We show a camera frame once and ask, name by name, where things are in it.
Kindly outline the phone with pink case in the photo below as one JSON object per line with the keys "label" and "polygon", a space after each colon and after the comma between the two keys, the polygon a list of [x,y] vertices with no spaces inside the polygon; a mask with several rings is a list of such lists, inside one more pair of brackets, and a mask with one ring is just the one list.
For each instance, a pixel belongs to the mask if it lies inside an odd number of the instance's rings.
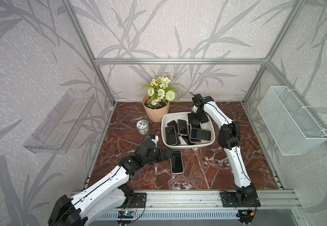
{"label": "phone with pink case", "polygon": [[181,174],[184,172],[181,150],[174,150],[171,157],[172,174]]}

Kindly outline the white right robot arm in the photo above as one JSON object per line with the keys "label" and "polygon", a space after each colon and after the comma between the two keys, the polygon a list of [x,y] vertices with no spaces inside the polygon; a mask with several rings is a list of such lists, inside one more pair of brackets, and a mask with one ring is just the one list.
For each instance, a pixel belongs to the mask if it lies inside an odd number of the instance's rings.
{"label": "white right robot arm", "polygon": [[217,141],[227,154],[234,175],[235,191],[222,190],[219,193],[223,207],[260,207],[256,187],[246,171],[241,155],[240,124],[229,118],[211,96],[202,97],[200,94],[194,94],[192,101],[192,120],[207,122],[211,117],[217,124],[219,128]]}

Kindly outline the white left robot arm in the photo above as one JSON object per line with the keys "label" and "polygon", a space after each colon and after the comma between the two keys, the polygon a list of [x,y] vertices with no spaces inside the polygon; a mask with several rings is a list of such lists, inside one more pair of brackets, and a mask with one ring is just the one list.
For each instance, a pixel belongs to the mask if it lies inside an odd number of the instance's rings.
{"label": "white left robot arm", "polygon": [[129,206],[134,191],[128,182],[148,165],[169,160],[173,149],[157,147],[156,140],[142,142],[135,153],[124,157],[111,172],[84,191],[60,197],[48,220],[50,226],[88,226],[108,211]]}

